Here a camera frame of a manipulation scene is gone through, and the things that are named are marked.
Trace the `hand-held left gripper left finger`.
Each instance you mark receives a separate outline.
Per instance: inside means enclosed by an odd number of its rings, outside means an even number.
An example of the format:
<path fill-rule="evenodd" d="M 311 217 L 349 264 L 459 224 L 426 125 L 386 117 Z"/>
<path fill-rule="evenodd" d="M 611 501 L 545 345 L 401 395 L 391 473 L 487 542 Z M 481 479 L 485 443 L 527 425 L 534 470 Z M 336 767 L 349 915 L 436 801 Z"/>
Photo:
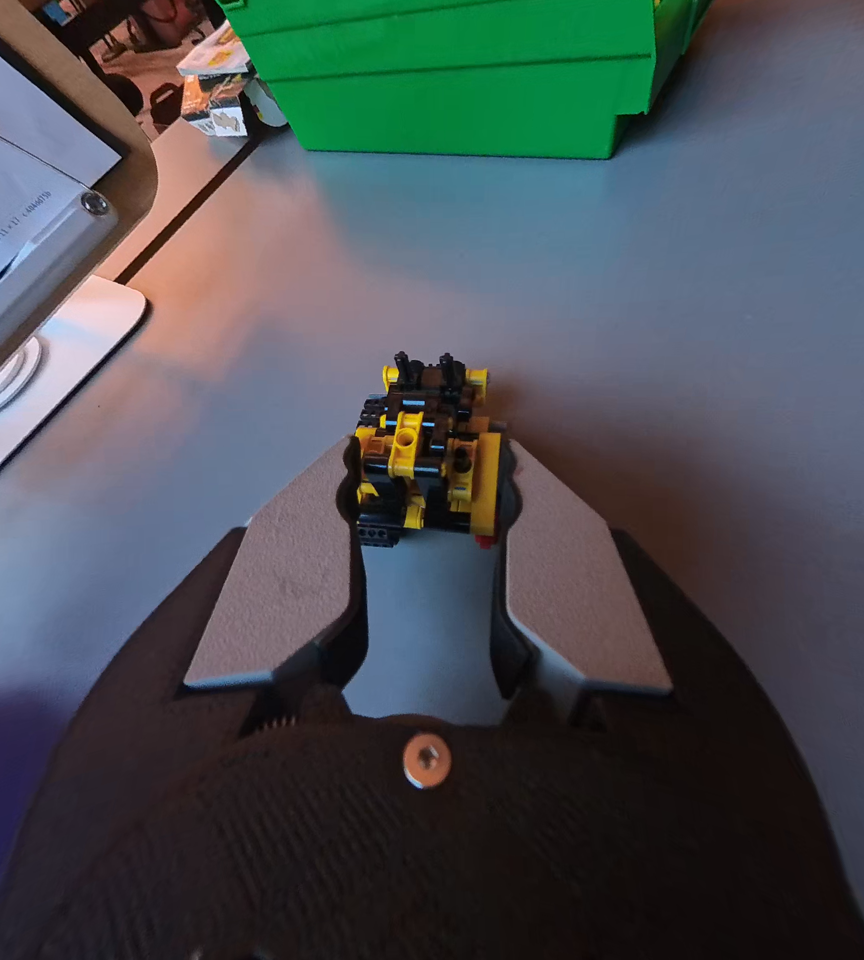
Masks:
<path fill-rule="evenodd" d="M 368 647 L 357 532 L 359 443 L 334 443 L 247 523 L 193 654 L 195 692 L 344 689 Z"/>

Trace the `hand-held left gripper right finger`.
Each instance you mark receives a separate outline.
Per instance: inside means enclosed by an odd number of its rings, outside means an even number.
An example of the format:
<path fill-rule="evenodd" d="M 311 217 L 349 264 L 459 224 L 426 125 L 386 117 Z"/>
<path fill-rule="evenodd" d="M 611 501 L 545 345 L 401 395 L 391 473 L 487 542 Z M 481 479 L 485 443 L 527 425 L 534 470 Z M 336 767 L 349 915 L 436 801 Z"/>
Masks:
<path fill-rule="evenodd" d="M 491 668 L 501 696 L 671 694 L 606 521 L 515 440 L 503 443 L 499 492 Z"/>

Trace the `yellow black lego vehicle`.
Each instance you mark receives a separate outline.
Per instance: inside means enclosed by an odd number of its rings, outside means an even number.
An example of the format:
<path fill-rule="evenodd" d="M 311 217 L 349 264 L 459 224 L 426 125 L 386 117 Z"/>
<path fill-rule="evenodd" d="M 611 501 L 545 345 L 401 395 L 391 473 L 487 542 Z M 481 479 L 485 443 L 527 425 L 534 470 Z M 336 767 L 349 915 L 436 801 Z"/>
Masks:
<path fill-rule="evenodd" d="M 507 443 L 485 412 L 488 370 L 448 352 L 427 364 L 399 351 L 382 383 L 355 430 L 360 545 L 392 548 L 420 531 L 497 544 Z"/>

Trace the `small printed cardboard box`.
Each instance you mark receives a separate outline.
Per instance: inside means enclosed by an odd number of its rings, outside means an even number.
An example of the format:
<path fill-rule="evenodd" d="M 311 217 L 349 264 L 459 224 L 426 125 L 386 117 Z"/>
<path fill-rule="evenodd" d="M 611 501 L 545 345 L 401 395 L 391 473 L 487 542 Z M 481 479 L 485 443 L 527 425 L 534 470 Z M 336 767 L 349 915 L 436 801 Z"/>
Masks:
<path fill-rule="evenodd" d="M 246 75 L 184 77 L 180 116 L 212 138 L 247 138 Z"/>

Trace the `white round object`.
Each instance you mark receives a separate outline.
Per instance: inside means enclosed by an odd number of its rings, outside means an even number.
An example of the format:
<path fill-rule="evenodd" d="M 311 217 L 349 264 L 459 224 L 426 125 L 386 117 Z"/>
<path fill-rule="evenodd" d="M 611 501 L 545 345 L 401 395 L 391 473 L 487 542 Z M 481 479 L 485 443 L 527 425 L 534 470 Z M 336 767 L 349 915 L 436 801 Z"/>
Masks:
<path fill-rule="evenodd" d="M 245 86 L 245 94 L 258 119 L 268 127 L 280 129 L 289 126 L 289 120 L 282 112 L 268 85 L 259 77 L 250 77 Z"/>

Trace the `green plastic bin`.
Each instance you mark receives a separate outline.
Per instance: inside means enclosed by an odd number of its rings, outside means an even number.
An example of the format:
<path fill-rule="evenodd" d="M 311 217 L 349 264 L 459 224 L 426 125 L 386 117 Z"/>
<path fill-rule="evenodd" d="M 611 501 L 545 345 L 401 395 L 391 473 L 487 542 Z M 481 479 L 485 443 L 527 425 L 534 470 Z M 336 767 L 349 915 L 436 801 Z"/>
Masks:
<path fill-rule="evenodd" d="M 456 12 L 493 1 L 220 1 L 239 36 L 344 25 L 378 18 Z"/>
<path fill-rule="evenodd" d="M 678 57 L 710 2 L 494 2 L 240 37 L 269 81 Z"/>
<path fill-rule="evenodd" d="M 270 82 L 307 150 L 608 160 L 675 60 L 607 57 Z"/>

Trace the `printed instruction sheet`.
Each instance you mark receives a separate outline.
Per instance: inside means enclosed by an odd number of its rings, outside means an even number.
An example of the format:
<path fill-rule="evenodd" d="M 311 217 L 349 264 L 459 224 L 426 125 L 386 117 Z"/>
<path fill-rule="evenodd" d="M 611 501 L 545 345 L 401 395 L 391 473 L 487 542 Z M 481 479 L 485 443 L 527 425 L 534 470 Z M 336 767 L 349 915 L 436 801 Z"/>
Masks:
<path fill-rule="evenodd" d="M 0 275 L 121 159 L 0 55 Z"/>

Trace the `printed booklet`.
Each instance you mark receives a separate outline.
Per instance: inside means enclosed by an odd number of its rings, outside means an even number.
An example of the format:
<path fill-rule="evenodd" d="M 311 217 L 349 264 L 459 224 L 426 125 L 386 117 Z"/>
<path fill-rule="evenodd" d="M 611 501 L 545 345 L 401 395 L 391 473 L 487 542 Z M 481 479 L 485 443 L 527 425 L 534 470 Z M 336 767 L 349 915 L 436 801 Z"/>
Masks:
<path fill-rule="evenodd" d="M 226 20 L 176 66 L 182 77 L 250 75 L 253 64 L 244 44 Z"/>

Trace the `instruction sheet on wooden stand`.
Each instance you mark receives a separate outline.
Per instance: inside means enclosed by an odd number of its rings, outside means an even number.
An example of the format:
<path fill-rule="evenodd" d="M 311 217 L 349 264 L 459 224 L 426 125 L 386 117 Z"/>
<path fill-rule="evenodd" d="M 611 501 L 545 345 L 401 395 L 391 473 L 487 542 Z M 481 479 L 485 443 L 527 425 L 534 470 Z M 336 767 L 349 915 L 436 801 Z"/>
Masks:
<path fill-rule="evenodd" d="M 0 55 L 122 155 L 97 184 L 87 187 L 109 199 L 120 218 L 111 239 L 95 254 L 95 266 L 150 212 L 158 186 L 150 141 L 107 84 L 22 2 L 0 2 Z"/>

